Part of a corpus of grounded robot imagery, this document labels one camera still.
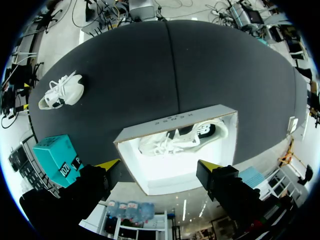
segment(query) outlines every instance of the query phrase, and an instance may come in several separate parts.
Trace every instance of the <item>white cabinet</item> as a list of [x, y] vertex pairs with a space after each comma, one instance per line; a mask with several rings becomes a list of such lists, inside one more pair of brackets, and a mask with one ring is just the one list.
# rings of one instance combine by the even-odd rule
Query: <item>white cabinet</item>
[[106, 212], [107, 207], [105, 205], [98, 204], [87, 219], [83, 219], [79, 222], [79, 225], [89, 231], [99, 234]]
[[118, 218], [115, 226], [113, 239], [118, 239], [120, 229], [136, 230], [136, 240], [140, 231], [155, 231], [156, 240], [168, 240], [168, 217], [167, 211], [164, 214], [156, 214], [154, 218], [144, 223], [143, 227], [122, 226], [121, 219]]

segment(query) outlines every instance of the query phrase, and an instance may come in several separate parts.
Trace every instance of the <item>desk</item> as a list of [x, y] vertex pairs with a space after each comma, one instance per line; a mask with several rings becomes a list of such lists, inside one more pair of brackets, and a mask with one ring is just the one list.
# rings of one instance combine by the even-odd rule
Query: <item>desk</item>
[[[87, 80], [80, 101], [39, 110], [49, 82], [74, 70]], [[286, 138], [289, 117], [304, 119], [307, 84], [279, 53], [237, 29], [150, 21], [73, 49], [32, 91], [29, 111], [39, 140], [68, 134], [82, 161], [97, 165], [120, 158], [113, 141], [123, 128], [217, 104], [238, 110], [237, 164]]]

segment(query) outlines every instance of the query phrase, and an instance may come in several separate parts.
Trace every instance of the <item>cyan box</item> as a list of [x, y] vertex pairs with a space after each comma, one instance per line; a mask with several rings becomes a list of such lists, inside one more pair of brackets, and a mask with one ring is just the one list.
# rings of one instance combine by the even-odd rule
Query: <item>cyan box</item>
[[46, 137], [32, 149], [53, 182], [66, 188], [80, 177], [79, 170], [84, 166], [68, 135]]

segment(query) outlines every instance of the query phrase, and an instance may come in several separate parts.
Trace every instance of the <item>water bottle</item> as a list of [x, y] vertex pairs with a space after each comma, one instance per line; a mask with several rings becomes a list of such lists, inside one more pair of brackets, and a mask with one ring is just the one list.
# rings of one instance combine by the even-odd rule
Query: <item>water bottle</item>
[[142, 215], [141, 215], [141, 206], [140, 206], [140, 204], [138, 206], [138, 210], [136, 212], [136, 215], [132, 219], [132, 222], [133, 223], [137, 223], [137, 224], [142, 224], [144, 222], [143, 219], [142, 219]]
[[116, 212], [117, 218], [124, 219], [126, 217], [127, 203], [120, 202], [118, 210]]
[[141, 203], [141, 217], [145, 222], [147, 220], [153, 219], [155, 216], [155, 205], [151, 202]]
[[138, 214], [138, 206], [139, 204], [136, 201], [128, 202], [125, 211], [125, 218], [133, 219], [134, 217], [136, 217]]
[[119, 202], [111, 200], [106, 207], [106, 214], [110, 217], [115, 217], [117, 215], [117, 210], [119, 207]]

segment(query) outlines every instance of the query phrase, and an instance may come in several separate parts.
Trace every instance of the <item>shoe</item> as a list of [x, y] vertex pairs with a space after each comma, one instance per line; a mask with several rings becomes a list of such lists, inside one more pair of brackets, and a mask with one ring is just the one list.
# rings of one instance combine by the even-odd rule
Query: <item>shoe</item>
[[174, 131], [160, 132], [140, 139], [139, 150], [143, 155], [197, 152], [203, 146], [228, 136], [228, 128], [219, 119], [207, 120]]
[[44, 97], [38, 103], [39, 109], [58, 109], [64, 104], [76, 104], [82, 97], [85, 87], [80, 83], [82, 76], [75, 75], [75, 73], [76, 71], [70, 76], [63, 76], [58, 83], [51, 81], [49, 83], [50, 90], [45, 92]]

